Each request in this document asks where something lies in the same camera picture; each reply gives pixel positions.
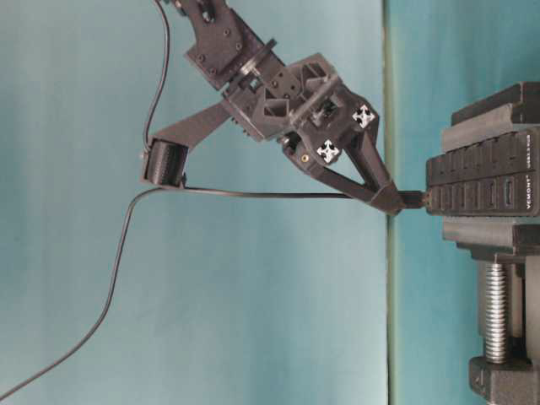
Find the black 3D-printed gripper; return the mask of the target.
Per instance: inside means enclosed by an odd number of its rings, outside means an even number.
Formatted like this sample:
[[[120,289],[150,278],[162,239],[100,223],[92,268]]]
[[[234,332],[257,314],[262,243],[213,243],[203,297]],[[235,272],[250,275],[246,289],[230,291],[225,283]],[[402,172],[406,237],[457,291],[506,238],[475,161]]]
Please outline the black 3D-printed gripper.
[[[232,117],[255,140],[278,140],[301,171],[389,215],[401,197],[376,148],[380,118],[320,53],[285,66],[273,55],[238,73],[223,92]],[[364,185],[332,170],[341,154]]]

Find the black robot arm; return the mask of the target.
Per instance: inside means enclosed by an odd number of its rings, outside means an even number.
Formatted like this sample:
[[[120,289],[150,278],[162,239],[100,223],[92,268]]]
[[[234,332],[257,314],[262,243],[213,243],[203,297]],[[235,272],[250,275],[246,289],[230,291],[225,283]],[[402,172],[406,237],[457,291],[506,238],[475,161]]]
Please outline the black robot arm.
[[[343,83],[322,54],[286,65],[225,1],[178,1],[195,44],[186,57],[222,101],[176,124],[159,140],[193,149],[227,119],[252,139],[277,140],[283,154],[320,183],[395,215],[405,202],[376,149],[379,116]]]

